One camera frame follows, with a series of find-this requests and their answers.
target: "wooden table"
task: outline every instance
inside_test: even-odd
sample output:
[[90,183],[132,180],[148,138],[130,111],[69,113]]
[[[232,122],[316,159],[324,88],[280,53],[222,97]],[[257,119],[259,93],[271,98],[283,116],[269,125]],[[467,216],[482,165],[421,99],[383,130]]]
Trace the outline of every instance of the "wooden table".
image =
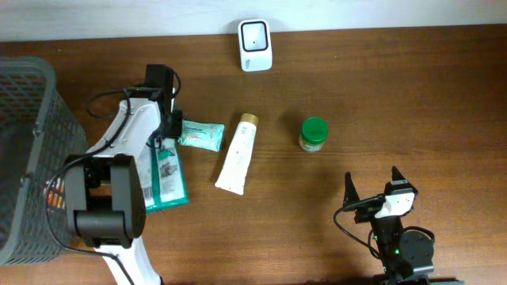
[[[360,196],[383,191],[398,166],[419,190],[405,226],[436,235],[434,277],[468,284],[507,279],[507,26],[275,33],[273,68],[247,74],[238,38],[183,36],[1,44],[36,55],[92,143],[109,125],[86,115],[93,94],[141,82],[147,63],[183,80],[189,120],[260,118],[244,196],[214,183],[226,150],[181,147],[190,204],[149,216],[143,238],[167,283],[304,283],[382,272],[332,221],[350,171]],[[105,102],[102,111],[117,101]],[[315,154],[301,123],[330,126]],[[370,226],[343,225],[366,239]],[[103,260],[66,254],[0,268],[3,284],[113,284]]]

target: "green lid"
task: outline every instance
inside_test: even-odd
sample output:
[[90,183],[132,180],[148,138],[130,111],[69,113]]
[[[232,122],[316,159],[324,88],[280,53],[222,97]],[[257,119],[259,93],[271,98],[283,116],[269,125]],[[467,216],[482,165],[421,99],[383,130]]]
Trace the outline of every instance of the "green lid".
[[301,138],[310,144],[321,144],[327,139],[328,127],[325,120],[313,117],[303,123]]

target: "white tube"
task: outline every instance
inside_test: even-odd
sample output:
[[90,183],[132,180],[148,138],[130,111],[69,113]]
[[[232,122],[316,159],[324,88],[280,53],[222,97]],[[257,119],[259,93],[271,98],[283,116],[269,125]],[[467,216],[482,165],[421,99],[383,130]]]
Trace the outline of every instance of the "white tube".
[[243,195],[258,122],[259,119],[254,115],[241,116],[241,121],[227,151],[222,172],[215,183],[217,188]]

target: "teal packet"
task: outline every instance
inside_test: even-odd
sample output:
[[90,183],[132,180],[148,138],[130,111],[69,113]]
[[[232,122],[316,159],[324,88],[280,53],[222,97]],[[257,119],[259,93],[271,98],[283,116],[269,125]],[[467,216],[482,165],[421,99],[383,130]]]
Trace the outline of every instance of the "teal packet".
[[181,136],[177,142],[182,146],[220,151],[224,128],[222,124],[217,123],[195,123],[183,120]]
[[163,139],[157,149],[145,146],[137,169],[147,214],[189,203],[175,139]]

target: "green container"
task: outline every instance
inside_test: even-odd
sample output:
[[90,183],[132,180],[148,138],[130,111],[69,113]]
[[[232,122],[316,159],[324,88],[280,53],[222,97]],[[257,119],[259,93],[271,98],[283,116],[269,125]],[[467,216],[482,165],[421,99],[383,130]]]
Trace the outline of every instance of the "green container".
[[299,134],[299,145],[307,152],[315,152],[322,149],[327,139],[329,128],[325,120],[312,117],[304,121]]

